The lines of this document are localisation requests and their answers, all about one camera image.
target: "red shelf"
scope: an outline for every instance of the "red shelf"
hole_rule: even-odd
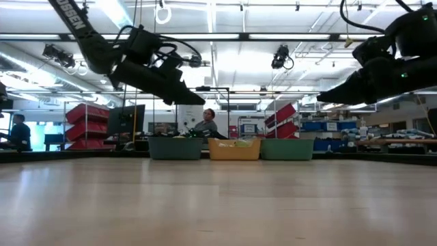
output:
[[[86,142],[84,139],[75,141],[68,149],[69,150],[110,150],[113,146],[103,144],[101,139],[88,139]]]
[[[290,135],[294,136],[294,133],[298,130],[298,127],[294,125],[294,122],[287,122],[283,125],[280,125],[277,129],[278,135],[277,138],[279,139],[286,139],[290,138]],[[267,135],[266,138],[274,138],[274,129],[271,130]]]
[[[296,110],[293,108],[292,104],[291,103],[287,104],[282,109],[276,112],[277,124],[292,117],[295,113]],[[266,123],[266,126],[268,128],[274,127],[274,114],[272,114],[269,118],[267,118],[267,120],[265,120],[264,123]]]
[[[88,112],[88,121],[102,123],[106,123],[108,121],[109,110],[100,109],[90,105],[88,105],[88,109],[86,110],[86,105],[81,103],[66,114],[68,123],[76,124],[77,122],[85,120],[86,111]]]
[[[107,126],[105,123],[88,122],[88,138],[100,138],[107,137]],[[76,123],[72,128],[66,131],[66,137],[68,141],[76,141],[77,139],[85,137],[85,121]]]

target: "sign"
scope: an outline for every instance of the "sign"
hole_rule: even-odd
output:
[[[326,123],[327,131],[337,131],[337,123],[336,122],[327,122]]]

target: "blue bin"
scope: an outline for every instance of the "blue bin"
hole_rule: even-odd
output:
[[[356,128],[356,122],[340,122],[339,130]]]
[[[314,140],[314,151],[328,151],[328,147],[330,146],[331,151],[335,151],[341,146],[347,146],[347,141],[342,140]]]
[[[304,122],[302,123],[302,131],[320,131],[322,130],[321,122]]]
[[[313,150],[314,151],[327,151],[328,146],[330,145],[331,141],[328,140],[314,140]]]
[[[335,151],[336,149],[340,148],[341,146],[347,146],[347,145],[348,145],[347,141],[333,140],[330,142],[330,149],[332,151]]]

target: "man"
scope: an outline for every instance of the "man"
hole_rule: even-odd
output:
[[[0,143],[0,148],[30,151],[30,128],[24,123],[25,116],[14,114],[12,121],[15,125],[12,127],[11,135],[0,133],[0,137],[9,140]]]

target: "person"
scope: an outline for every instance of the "person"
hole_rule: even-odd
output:
[[[217,125],[214,122],[214,118],[216,117],[216,113],[212,109],[206,109],[203,112],[203,121],[197,123],[194,127],[195,131],[206,131],[210,130],[211,132],[217,132]]]
[[[14,126],[12,127],[11,135],[0,133],[0,137],[8,140],[5,143],[0,143],[0,148],[30,151],[30,128],[24,123],[25,116],[14,114],[12,121]]]

